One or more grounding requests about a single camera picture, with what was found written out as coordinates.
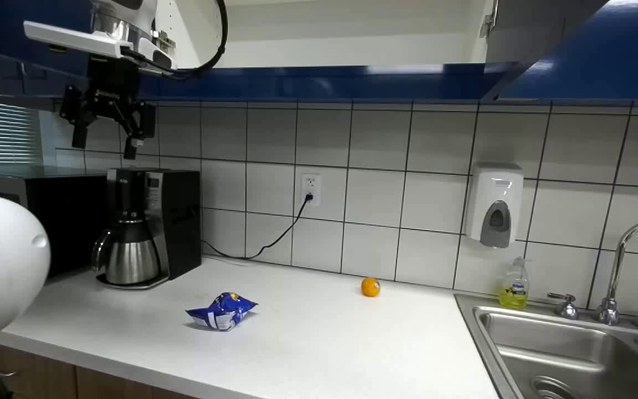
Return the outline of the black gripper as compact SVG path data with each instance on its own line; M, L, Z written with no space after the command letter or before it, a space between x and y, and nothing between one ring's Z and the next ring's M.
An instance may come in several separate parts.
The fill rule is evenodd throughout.
M98 115L112 118L126 134L124 158L133 160L146 138L154 136L154 107L140 102L140 68L129 60L91 58L89 87L67 85L57 115L72 127L72 148L85 146Z

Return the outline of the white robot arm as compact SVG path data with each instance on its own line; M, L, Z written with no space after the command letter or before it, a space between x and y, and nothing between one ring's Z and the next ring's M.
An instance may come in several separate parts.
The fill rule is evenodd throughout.
M89 87L67 85L57 115L72 127L70 146L83 148L89 127L110 118L133 160L154 136L154 107L140 99L142 76L199 78L226 53L230 19L226 0L91 0L91 26L77 32L23 21L28 41L85 53Z

